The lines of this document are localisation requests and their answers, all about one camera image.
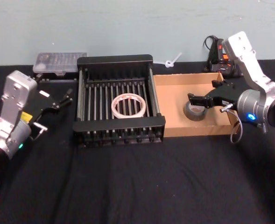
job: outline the black cable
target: black cable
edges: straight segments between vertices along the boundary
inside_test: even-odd
[[[205,45],[205,46],[207,47],[207,49],[208,49],[208,50],[210,50],[210,49],[211,49],[211,48],[209,48],[209,47],[208,47],[208,45],[207,45],[207,40],[208,40],[209,38],[211,38],[211,39],[212,39],[212,41],[214,41],[214,40],[217,40],[217,39],[218,39],[218,38],[217,38],[216,36],[214,36],[214,35],[210,35],[210,36],[207,36],[207,37],[206,37],[206,39],[204,40],[203,46]]]

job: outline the clear plastic container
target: clear plastic container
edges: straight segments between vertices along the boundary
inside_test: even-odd
[[[77,72],[77,59],[87,53],[40,53],[33,67],[34,73],[55,73],[64,76],[66,72]]]

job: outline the cardboard box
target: cardboard box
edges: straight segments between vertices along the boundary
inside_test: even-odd
[[[237,119],[210,108],[202,121],[189,120],[183,112],[188,93],[204,96],[213,90],[212,80],[223,80],[220,73],[155,75],[154,83],[160,112],[165,116],[165,137],[231,134]]]

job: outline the black table cloth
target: black table cloth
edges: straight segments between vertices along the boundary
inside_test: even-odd
[[[260,61],[275,81],[275,60]],[[176,63],[155,74],[201,72],[204,63]],[[0,66],[5,77],[32,66]],[[246,89],[243,78],[235,79]],[[75,82],[41,83],[60,98]],[[275,223],[275,128],[244,125],[229,136],[165,138],[163,143],[77,148],[76,104],[41,123],[49,128],[12,159],[0,190],[0,224]]]

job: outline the roll of tape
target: roll of tape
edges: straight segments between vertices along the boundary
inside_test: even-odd
[[[207,108],[204,106],[195,106],[191,105],[190,101],[186,103],[184,107],[184,114],[185,116],[193,121],[200,121],[203,120],[206,116]]]
[[[140,102],[141,110],[138,113],[133,114],[133,115],[124,115],[124,114],[121,114],[121,113],[117,112],[117,110],[115,109],[116,105],[120,101],[125,100],[125,99],[132,99],[132,100],[137,100],[138,102]],[[113,115],[116,118],[119,118],[119,119],[123,119],[123,118],[141,118],[144,115],[144,113],[146,112],[146,102],[139,95],[136,95],[136,94],[133,94],[133,93],[124,93],[124,94],[118,95],[116,98],[113,99],[113,101],[111,103],[111,110],[112,110]]]

